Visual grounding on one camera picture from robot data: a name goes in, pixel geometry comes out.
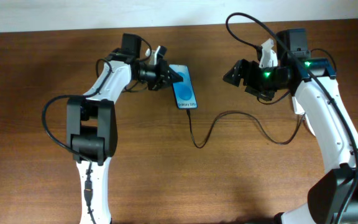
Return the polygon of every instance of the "wooden table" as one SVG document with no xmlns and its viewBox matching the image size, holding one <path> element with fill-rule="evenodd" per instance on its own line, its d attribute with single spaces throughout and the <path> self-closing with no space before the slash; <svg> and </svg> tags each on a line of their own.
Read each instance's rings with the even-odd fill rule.
<svg viewBox="0 0 358 224">
<path fill-rule="evenodd" d="M 310 49 L 332 53 L 343 102 L 358 130 L 358 20 L 268 26 L 275 32 L 305 27 Z M 269 38 L 256 24 L 232 29 L 255 44 Z M 169 63 L 188 65 L 199 105 L 192 114 L 197 141 L 226 110 L 253 114 L 274 139 L 292 134 L 298 117 L 290 98 L 265 106 L 244 87 L 222 81 L 237 60 L 256 60 L 255 50 L 234 40 L 224 25 L 0 34 L 0 223 L 79 223 L 75 162 L 45 134 L 41 110 L 53 96 L 88 90 L 96 80 L 96 59 L 119 47 L 123 32 L 141 35 L 154 48 L 166 46 Z M 65 110 L 61 101 L 48 111 L 49 126 L 60 139 L 65 139 Z M 291 144 L 278 146 L 249 118 L 229 116 L 206 147 L 197 149 L 171 89 L 122 94 L 116 114 L 109 207 L 119 223 L 271 217 L 305 203 L 324 175 L 317 141 L 305 127 Z"/>
</svg>

